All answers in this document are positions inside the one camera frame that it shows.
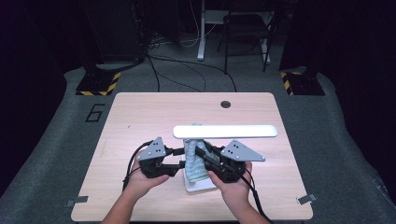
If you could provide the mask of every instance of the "wooden table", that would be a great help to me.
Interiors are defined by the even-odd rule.
[[[228,101],[229,108],[220,103]],[[238,139],[265,156],[253,162],[253,178],[262,208],[272,220],[307,220],[313,216],[310,203],[298,204],[306,195],[282,118],[271,93],[119,93],[110,109],[105,127],[92,157],[78,196],[74,221],[102,220],[121,194],[129,159],[144,142],[160,136],[172,148],[183,147],[173,136],[176,125],[272,124],[275,138]],[[227,146],[231,139],[211,139],[211,144]],[[178,163],[168,156],[164,163]],[[250,202],[255,205],[250,194]],[[152,189],[135,206],[131,220],[140,221],[219,221],[235,220],[220,191],[188,193],[183,172]]]

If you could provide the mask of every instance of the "hand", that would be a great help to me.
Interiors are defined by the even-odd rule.
[[[161,185],[163,182],[169,179],[169,175],[162,175],[155,178],[147,178],[139,168],[139,161],[136,159],[142,151],[137,153],[134,159],[134,165],[132,166],[133,173],[129,178],[129,182],[124,191],[131,193],[136,200],[145,196],[150,189]]]
[[[139,161],[134,159],[134,165],[132,166],[134,172],[129,178],[128,185],[111,207],[102,223],[129,223],[137,200],[145,196],[150,189],[161,185],[169,179],[169,175],[147,178],[140,169],[137,169],[138,167]]]
[[[246,161],[245,165],[246,169],[251,173],[252,163],[250,161]],[[226,184],[223,183],[212,171],[209,171],[208,175],[213,184],[221,191],[221,196],[231,211],[241,208],[241,206],[250,206],[248,201],[249,187],[241,178],[235,183]],[[251,177],[248,172],[244,173],[244,177],[249,183],[251,182]]]

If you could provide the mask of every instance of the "table leg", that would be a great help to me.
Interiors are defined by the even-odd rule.
[[[201,7],[201,40],[198,49],[198,61],[203,61],[205,56],[205,0],[202,0]]]

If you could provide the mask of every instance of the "wire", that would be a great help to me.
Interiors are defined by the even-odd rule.
[[[224,9],[224,6],[225,6],[225,0],[223,1],[222,5],[221,5],[220,10],[223,10],[223,9]],[[212,30],[215,29],[215,27],[216,27],[216,24],[214,24],[214,25],[212,26],[212,28],[205,34],[205,37],[206,37],[207,35],[209,35],[210,32],[212,32]]]
[[[161,73],[159,73],[159,72],[155,69],[154,63],[152,62],[151,57],[152,57],[152,56],[150,56],[150,55],[147,54],[148,63],[150,64],[151,68],[152,68],[153,71],[154,71],[155,77],[157,78],[158,92],[160,92],[160,80],[158,79],[158,76],[163,77],[163,78],[165,78],[166,80],[171,81],[171,82],[173,82],[173,83],[176,83],[176,84],[178,84],[178,85],[181,85],[181,86],[184,86],[184,87],[188,87],[188,88],[193,89],[193,90],[198,91],[198,92],[202,92],[202,91],[200,91],[200,90],[198,90],[198,89],[196,89],[196,88],[194,88],[194,87],[192,87],[192,86],[183,84],[183,83],[181,83],[181,82],[174,81],[173,79],[171,79],[171,78],[169,78],[169,77],[166,77],[166,76],[162,75]]]
[[[148,64],[150,65],[152,71],[154,72],[154,76],[157,79],[157,92],[160,92],[161,84],[160,84],[160,80],[158,79],[159,73],[155,69],[154,63],[152,62],[152,60],[151,60],[151,58],[149,57],[148,54],[146,55],[146,57],[148,58]]]
[[[154,59],[159,60],[158,57],[164,57],[164,58],[167,58],[167,59],[172,60],[173,62],[180,63],[181,65],[184,65],[184,66],[190,68],[192,71],[194,71],[195,73],[197,73],[197,74],[202,78],[202,80],[204,81],[204,90],[203,90],[203,91],[199,91],[199,92],[205,92],[205,91],[206,91],[206,79],[205,79],[205,77],[204,77],[200,72],[198,72],[197,70],[195,70],[195,69],[192,68],[191,66],[188,66],[188,65],[186,65],[186,64],[184,64],[184,63],[182,63],[182,62],[179,62],[178,60],[176,60],[176,59],[174,59],[174,58],[171,58],[171,57],[168,57],[168,56],[159,56],[159,55],[154,55],[154,56],[156,57],[156,58],[153,57]]]
[[[235,171],[235,169],[233,167],[231,167],[228,164],[222,164],[222,166],[224,166],[226,169],[234,172],[235,174],[239,175],[239,177],[241,177],[241,179],[247,184],[247,186],[251,189],[252,193],[253,193],[253,197],[254,197],[254,201],[256,202],[256,206],[257,206],[257,210],[259,210],[260,215],[262,215],[262,217],[264,217],[269,223],[274,223],[267,215],[265,215],[264,211],[262,210],[262,204],[260,203],[260,197],[259,197],[259,193],[256,190],[256,187],[254,185],[254,180],[253,180],[253,176],[251,175],[251,173],[247,171],[247,173],[250,175],[251,181],[253,183],[253,186],[249,183],[249,181],[243,176],[240,175],[239,173],[237,173]]]
[[[192,9],[192,2],[191,2],[191,0],[190,0],[190,9],[191,9],[191,14],[192,14],[192,16],[194,17],[195,27],[197,28],[197,37],[195,38],[194,43],[192,43],[191,45],[183,45],[182,42],[180,42],[180,45],[183,46],[183,47],[185,47],[185,48],[190,48],[190,47],[194,46],[194,45],[198,42],[198,40],[199,40],[199,34],[200,34],[199,28],[198,28],[198,22],[197,22],[197,19],[195,18],[194,10]]]
[[[87,15],[86,18],[88,19],[88,23],[90,24],[90,26],[92,28],[92,31],[93,31],[95,39],[102,44],[102,47],[104,48],[104,50],[109,54],[110,57],[113,58],[114,61],[116,61],[117,60],[116,57],[108,49],[108,47],[107,47],[105,41],[103,40],[102,36],[96,30],[96,28],[95,28],[95,26],[94,26],[94,24],[92,22],[92,18],[89,16],[89,13],[87,12],[88,3],[85,3],[84,1],[78,1],[78,2],[80,3],[82,9],[85,11],[85,14]],[[119,67],[119,68],[103,69],[103,70],[106,70],[107,72],[118,73],[118,72],[122,72],[122,71],[125,71],[125,70],[128,70],[128,69],[131,69],[131,68],[139,65],[142,62],[143,62],[143,58],[136,58],[132,64],[129,64],[129,65],[126,65],[126,66],[123,66],[123,67]]]
[[[138,148],[134,151],[134,154],[132,154],[132,157],[131,157],[131,159],[129,160],[129,163],[128,163],[128,169],[126,170],[125,178],[124,178],[124,180],[123,180],[122,190],[124,190],[124,189],[126,188],[126,186],[128,185],[129,178],[130,178],[131,174],[132,174],[133,172],[135,172],[137,169],[140,169],[140,167],[138,167],[138,168],[136,168],[136,169],[134,169],[134,170],[131,171],[132,163],[134,162],[134,157],[136,157],[136,155],[137,155],[137,153],[140,151],[140,149],[142,149],[143,147],[149,146],[152,142],[153,142],[153,141],[151,140],[151,141],[149,141],[149,142],[143,143],[142,146],[138,147]]]
[[[209,64],[204,64],[204,63],[195,63],[195,62],[188,62],[188,61],[182,61],[182,60],[165,59],[165,58],[160,58],[160,57],[163,57],[163,56],[157,57],[157,56],[154,56],[154,55],[152,55],[152,54],[151,54],[149,57],[151,57],[151,58],[153,58],[153,59],[157,59],[157,60],[168,61],[168,62],[197,64],[197,65],[201,65],[201,66],[205,66],[205,67],[210,67],[210,68],[219,70],[219,71],[223,72],[224,75],[226,75],[226,76],[228,76],[228,77],[230,78],[231,82],[233,83],[233,90],[234,90],[235,92],[237,92],[236,86],[235,86],[235,82],[233,81],[233,77],[232,77],[228,72],[225,72],[224,70],[222,70],[221,68],[218,68],[218,67],[216,67],[216,66],[209,65]]]

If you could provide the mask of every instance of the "black cable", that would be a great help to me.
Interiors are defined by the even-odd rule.
[[[177,62],[177,59],[174,59],[174,58],[172,58],[172,57],[168,57],[168,56],[160,56],[160,57],[164,57],[164,58],[168,58],[168,59],[170,59],[170,60],[173,60],[173,62]],[[202,78],[202,80],[204,81],[204,90],[203,91],[199,91],[199,92],[205,92],[206,91],[206,79],[205,79],[205,77],[200,73],[200,72],[198,72],[197,70],[195,70],[194,68],[192,68],[191,66],[188,66],[188,65],[186,65],[186,64],[184,64],[184,63],[181,63],[181,62],[178,62],[178,63],[180,63],[181,65],[184,65],[184,66],[186,66],[186,67],[188,67],[188,68],[190,68],[192,71],[194,71],[195,73],[197,73],[201,78]]]
[[[151,68],[153,69],[154,74],[155,74],[155,76],[156,76],[156,78],[157,78],[158,86],[160,86],[160,81],[159,81],[159,79],[158,79],[158,76],[160,76],[160,77],[163,77],[163,78],[165,78],[165,79],[167,79],[167,80],[169,80],[169,81],[171,81],[171,82],[173,82],[173,83],[176,83],[176,84],[178,84],[178,85],[185,86],[185,87],[188,87],[188,88],[193,89],[193,90],[195,90],[195,91],[202,92],[202,91],[200,91],[200,90],[198,90],[198,89],[196,89],[196,88],[194,88],[194,87],[192,87],[192,86],[183,84],[183,83],[181,83],[181,82],[174,81],[173,79],[171,79],[171,78],[169,78],[169,77],[166,77],[166,76],[162,75],[161,73],[159,73],[159,72],[155,69],[154,64],[153,64],[153,62],[152,62],[152,60],[151,60],[151,56],[150,56],[150,55],[147,55],[147,58],[148,58],[148,63],[150,64],[150,66],[151,66]]]
[[[267,215],[265,215],[264,211],[262,210],[262,204],[260,203],[259,193],[257,192],[256,187],[254,186],[254,180],[253,180],[253,176],[251,175],[251,173],[248,170],[246,170],[247,173],[250,175],[253,186],[248,182],[248,180],[243,175],[238,174],[235,171],[235,169],[233,167],[231,167],[230,165],[222,164],[222,166],[224,166],[226,169],[234,172],[235,174],[239,175],[239,177],[241,177],[241,179],[251,189],[251,192],[253,193],[254,201],[256,202],[257,210],[259,210],[260,215],[262,215],[262,217],[264,217],[265,220],[267,220],[269,223],[273,224],[274,222]]]
[[[157,70],[155,69],[154,63],[152,62],[152,60],[151,60],[151,58],[149,57],[149,55],[147,55],[147,58],[148,58],[148,64],[150,65],[152,71],[154,72],[154,76],[155,76],[155,78],[157,79],[157,92],[160,92],[161,85],[160,85],[160,79],[158,78],[158,72],[157,72]]]
[[[132,174],[134,171],[136,171],[137,169],[140,169],[140,167],[138,167],[137,169],[134,169],[134,170],[131,171],[132,163],[134,162],[134,157],[136,157],[136,155],[137,155],[137,153],[140,151],[140,149],[142,149],[143,147],[148,147],[152,142],[153,142],[153,141],[151,140],[151,141],[149,141],[149,142],[143,143],[142,146],[138,147],[138,148],[134,151],[134,154],[132,154],[132,157],[131,157],[131,159],[129,160],[129,163],[128,163],[128,169],[126,170],[126,176],[125,176],[125,178],[124,178],[124,180],[123,180],[122,190],[124,190],[124,189],[126,188],[126,186],[128,185],[129,177],[131,176],[131,174]]]
[[[163,36],[154,36],[148,43],[149,49],[159,48],[162,43],[164,43],[165,37]]]
[[[107,72],[119,73],[119,72],[122,72],[122,71],[125,71],[128,69],[131,69],[133,67],[136,67],[137,65],[141,64],[143,61],[144,61],[144,59],[139,58],[138,60],[136,60],[136,62],[134,62],[132,64],[125,65],[123,67],[118,67],[118,68],[113,68],[113,69],[104,69],[104,70],[106,70]]]
[[[222,73],[224,73],[226,76],[228,76],[228,77],[230,78],[231,82],[233,83],[233,90],[234,90],[235,92],[237,92],[236,86],[235,86],[235,82],[233,81],[233,77],[232,77],[228,72],[225,72],[225,71],[222,70],[221,68],[218,68],[218,67],[216,67],[216,66],[209,65],[209,64],[204,64],[204,63],[195,63],[195,62],[188,62],[188,61],[182,61],[182,60],[171,60],[171,59],[159,58],[159,57],[157,57],[157,56],[153,56],[152,54],[150,55],[150,57],[153,58],[153,59],[162,60],[162,61],[168,61],[168,62],[192,63],[192,64],[197,64],[197,65],[206,66],[206,67],[210,67],[210,68],[219,70],[219,71],[221,71]]]

